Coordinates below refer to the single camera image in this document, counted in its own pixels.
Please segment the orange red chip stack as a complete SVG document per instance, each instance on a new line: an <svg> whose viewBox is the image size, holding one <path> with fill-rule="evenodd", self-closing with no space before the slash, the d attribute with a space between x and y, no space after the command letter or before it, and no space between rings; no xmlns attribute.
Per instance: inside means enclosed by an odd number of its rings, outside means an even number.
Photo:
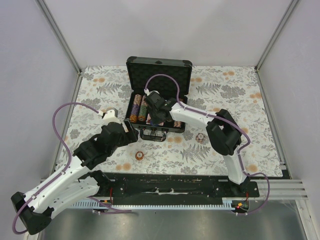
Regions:
<svg viewBox="0 0 320 240"><path fill-rule="evenodd" d="M135 158L138 161L141 161L144 158L144 153L142 151L137 151L135 154Z"/></svg>

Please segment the tan blue chip stack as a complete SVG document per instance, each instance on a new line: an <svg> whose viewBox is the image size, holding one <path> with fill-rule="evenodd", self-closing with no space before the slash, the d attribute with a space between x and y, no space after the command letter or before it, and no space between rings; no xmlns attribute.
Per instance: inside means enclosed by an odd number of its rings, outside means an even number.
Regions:
<svg viewBox="0 0 320 240"><path fill-rule="evenodd" d="M195 140L198 142L198 143L202 143L205 139L205 136L202 134L202 133L199 133L196 137L195 137Z"/></svg>

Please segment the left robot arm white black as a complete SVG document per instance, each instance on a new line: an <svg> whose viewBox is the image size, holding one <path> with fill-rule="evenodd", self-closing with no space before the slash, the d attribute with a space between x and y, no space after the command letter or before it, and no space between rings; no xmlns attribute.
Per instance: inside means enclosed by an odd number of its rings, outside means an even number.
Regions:
<svg viewBox="0 0 320 240"><path fill-rule="evenodd" d="M11 196L16 211L12 231L17 235L35 235L78 200L95 194L106 196L110 192L109 179L95 167L111 157L117 148L137 140L138 131L129 119L107 120L101 133L82 142L64 166L28 192L17 191Z"/></svg>

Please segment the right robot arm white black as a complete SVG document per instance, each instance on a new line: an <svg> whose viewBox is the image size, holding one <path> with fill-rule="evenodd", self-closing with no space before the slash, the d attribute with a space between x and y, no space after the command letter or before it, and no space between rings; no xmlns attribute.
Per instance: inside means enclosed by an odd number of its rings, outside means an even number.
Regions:
<svg viewBox="0 0 320 240"><path fill-rule="evenodd" d="M204 128L212 148L223 156L228 170L229 191L235 197L247 191L249 177L244 173L243 164L236 159L240 149L243 131L236 124L231 114L222 109L213 114L208 111L191 107L178 99L165 100L153 90L144 90L145 102L153 125L176 121L194 127Z"/></svg>

